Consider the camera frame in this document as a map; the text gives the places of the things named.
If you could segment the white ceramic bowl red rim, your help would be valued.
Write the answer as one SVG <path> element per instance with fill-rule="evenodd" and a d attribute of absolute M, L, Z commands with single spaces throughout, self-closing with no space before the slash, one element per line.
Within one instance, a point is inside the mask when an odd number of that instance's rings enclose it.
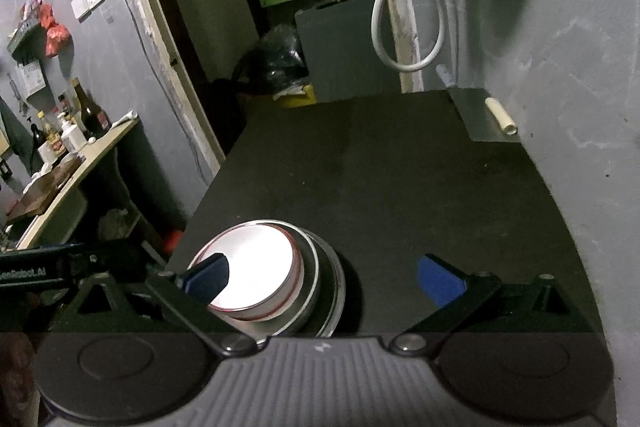
<path fill-rule="evenodd" d="M 201 248 L 191 265 L 213 254 L 227 258 L 229 276 L 209 308 L 232 319 L 265 321 L 277 317 L 302 288 L 303 254 L 293 235 L 281 225 L 235 225 Z"/>

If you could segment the small steel bowl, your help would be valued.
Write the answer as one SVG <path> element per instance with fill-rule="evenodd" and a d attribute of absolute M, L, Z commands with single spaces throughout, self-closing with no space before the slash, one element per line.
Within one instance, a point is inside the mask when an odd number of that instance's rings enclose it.
<path fill-rule="evenodd" d="M 227 257 L 229 282 L 209 311 L 258 343 L 302 327 L 320 288 L 318 248 L 304 229 L 248 221 L 218 234 L 196 259 L 212 254 Z"/>

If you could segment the large steel plate bowl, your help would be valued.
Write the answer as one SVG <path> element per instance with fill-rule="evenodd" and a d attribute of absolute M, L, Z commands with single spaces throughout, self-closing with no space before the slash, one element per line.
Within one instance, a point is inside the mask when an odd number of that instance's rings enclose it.
<path fill-rule="evenodd" d="M 303 287 L 292 305 L 274 319 L 255 324 L 258 343 L 272 336 L 331 337 L 340 323 L 346 281 L 337 253 L 319 235 L 284 221 L 268 221 L 293 236 L 304 260 Z"/>

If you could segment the wooden side shelf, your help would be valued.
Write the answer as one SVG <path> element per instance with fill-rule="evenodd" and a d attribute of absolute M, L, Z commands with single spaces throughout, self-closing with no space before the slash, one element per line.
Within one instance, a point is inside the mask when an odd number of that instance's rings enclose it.
<path fill-rule="evenodd" d="M 88 202 L 80 184 L 99 162 L 115 150 L 134 129 L 139 117 L 129 112 L 96 142 L 85 145 L 75 155 L 67 155 L 41 178 L 32 181 L 27 192 L 6 217 L 6 226 L 17 226 L 22 235 L 10 249 L 27 249 L 66 243 L 85 216 Z"/>

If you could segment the dark glass bottle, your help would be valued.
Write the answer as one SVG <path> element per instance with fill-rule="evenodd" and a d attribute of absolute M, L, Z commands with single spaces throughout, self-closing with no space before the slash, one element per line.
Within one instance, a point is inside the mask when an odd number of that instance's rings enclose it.
<path fill-rule="evenodd" d="M 74 89 L 79 104 L 82 123 L 93 138 L 102 138 L 102 136 L 106 135 L 108 130 L 111 129 L 111 121 L 108 119 L 102 107 L 96 104 L 84 88 L 81 87 L 77 78 L 72 78 L 70 84 Z"/>

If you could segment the cream rolled paper tube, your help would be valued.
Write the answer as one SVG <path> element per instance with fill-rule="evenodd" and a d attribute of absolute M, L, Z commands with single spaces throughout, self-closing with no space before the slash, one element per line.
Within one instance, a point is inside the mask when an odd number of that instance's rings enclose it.
<path fill-rule="evenodd" d="M 515 121 L 496 98 L 488 96 L 488 98 L 485 98 L 484 103 L 488 112 L 491 113 L 492 117 L 494 117 L 503 134 L 507 136 L 518 134 L 518 126 L 515 124 Z"/>

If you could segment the yellow box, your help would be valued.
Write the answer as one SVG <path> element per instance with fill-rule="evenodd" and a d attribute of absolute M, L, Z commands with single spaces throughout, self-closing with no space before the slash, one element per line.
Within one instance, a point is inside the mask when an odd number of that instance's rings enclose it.
<path fill-rule="evenodd" d="M 272 96 L 280 107 L 295 108 L 317 104 L 314 86 L 310 83 L 290 86 Z"/>

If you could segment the red plastic bag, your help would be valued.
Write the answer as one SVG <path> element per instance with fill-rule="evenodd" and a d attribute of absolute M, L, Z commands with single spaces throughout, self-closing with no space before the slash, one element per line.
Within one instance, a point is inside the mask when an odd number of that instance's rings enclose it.
<path fill-rule="evenodd" d="M 40 27 L 46 34 L 44 43 L 44 56 L 52 58 L 58 56 L 62 50 L 68 46 L 72 36 L 67 27 L 59 23 L 49 3 L 42 2 L 38 9 L 38 20 Z"/>

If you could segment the black plastic bag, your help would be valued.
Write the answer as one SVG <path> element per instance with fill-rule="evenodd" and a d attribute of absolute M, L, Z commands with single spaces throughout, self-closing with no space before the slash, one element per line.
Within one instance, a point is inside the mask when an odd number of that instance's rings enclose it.
<path fill-rule="evenodd" d="M 236 63 L 232 80 L 243 93 L 272 95 L 308 77 L 296 28 L 279 24 L 270 29 Z"/>

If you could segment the dark grey cabinet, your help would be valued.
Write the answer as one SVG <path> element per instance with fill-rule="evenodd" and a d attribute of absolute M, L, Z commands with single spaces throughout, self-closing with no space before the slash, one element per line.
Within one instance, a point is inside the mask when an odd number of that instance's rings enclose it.
<path fill-rule="evenodd" d="M 295 14 L 308 80 L 318 102 L 401 91 L 398 72 L 380 61 L 371 41 L 373 2 L 332 1 Z"/>

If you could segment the white wall switch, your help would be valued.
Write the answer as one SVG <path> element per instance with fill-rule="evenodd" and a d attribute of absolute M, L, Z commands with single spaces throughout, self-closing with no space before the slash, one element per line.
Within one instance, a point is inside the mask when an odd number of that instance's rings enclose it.
<path fill-rule="evenodd" d="M 72 0 L 70 7 L 76 20 L 83 20 L 103 1 L 104 0 Z"/>

